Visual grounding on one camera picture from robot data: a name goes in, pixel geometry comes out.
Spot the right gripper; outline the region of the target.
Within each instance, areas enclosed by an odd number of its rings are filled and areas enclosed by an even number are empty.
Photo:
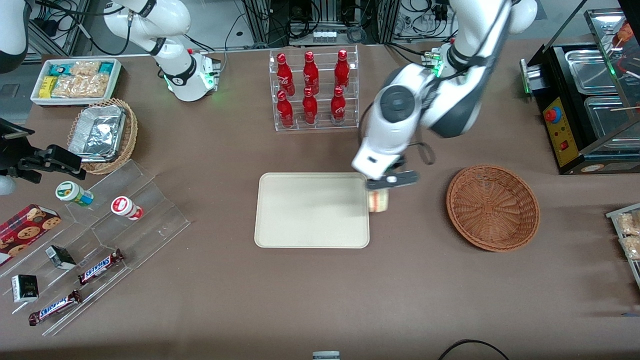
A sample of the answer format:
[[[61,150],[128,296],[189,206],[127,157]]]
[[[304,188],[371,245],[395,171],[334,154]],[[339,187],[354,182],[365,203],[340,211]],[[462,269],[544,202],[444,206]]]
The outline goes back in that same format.
[[[20,153],[9,146],[1,147],[0,195],[6,196],[16,191],[17,179],[38,185],[42,181],[43,160],[34,153],[30,156]],[[87,171],[82,169],[82,157],[62,146],[49,145],[46,148],[46,161],[54,172],[67,174],[77,180],[86,179]]]

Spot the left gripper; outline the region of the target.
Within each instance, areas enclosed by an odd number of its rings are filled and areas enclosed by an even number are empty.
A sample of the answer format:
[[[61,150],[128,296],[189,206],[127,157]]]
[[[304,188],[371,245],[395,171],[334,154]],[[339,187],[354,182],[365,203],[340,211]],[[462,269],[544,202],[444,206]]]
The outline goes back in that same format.
[[[395,164],[402,150],[399,146],[389,146],[382,140],[376,140],[373,136],[362,139],[355,157],[351,161],[351,167],[363,174],[368,191],[381,191],[388,188],[405,187],[416,184],[419,174],[408,170],[393,172],[385,175],[387,169]]]

